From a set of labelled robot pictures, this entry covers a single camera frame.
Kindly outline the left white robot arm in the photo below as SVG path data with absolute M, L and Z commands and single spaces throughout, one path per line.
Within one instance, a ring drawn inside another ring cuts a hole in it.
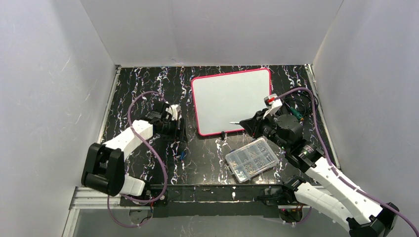
M 146 183 L 126 174 L 125 161 L 144 141 L 156 134 L 175 142 L 187 141 L 180 105 L 161 102 L 113 139 L 103 144 L 91 144 L 82 172 L 82 185 L 113 197 L 140 196 Z

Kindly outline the pink framed whiteboard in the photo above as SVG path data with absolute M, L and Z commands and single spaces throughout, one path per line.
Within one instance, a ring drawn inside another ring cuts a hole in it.
M 197 132 L 201 136 L 241 131 L 231 121 L 252 118 L 266 107 L 271 94 L 271 72 L 261 68 L 195 77 L 191 81 Z

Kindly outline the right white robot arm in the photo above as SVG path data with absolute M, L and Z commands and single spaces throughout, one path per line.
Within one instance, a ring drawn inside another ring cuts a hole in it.
M 394 228 L 397 207 L 379 204 L 362 195 L 353 182 L 329 164 L 325 153 L 303 137 L 303 126 L 292 115 L 277 118 L 258 111 L 238 123 L 252 138 L 266 137 L 285 151 L 288 163 L 320 183 L 326 194 L 301 177 L 291 178 L 284 187 L 292 199 L 308 204 L 341 225 L 352 237 L 386 237 Z

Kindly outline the blue marker cap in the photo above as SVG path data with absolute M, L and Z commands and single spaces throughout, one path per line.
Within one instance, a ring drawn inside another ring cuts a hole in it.
M 179 156 L 179 160 L 184 160 L 184 159 L 185 159 L 185 156 L 186 156 L 186 151 L 185 151 L 185 150 L 183 150 L 183 151 L 181 152 L 180 156 Z

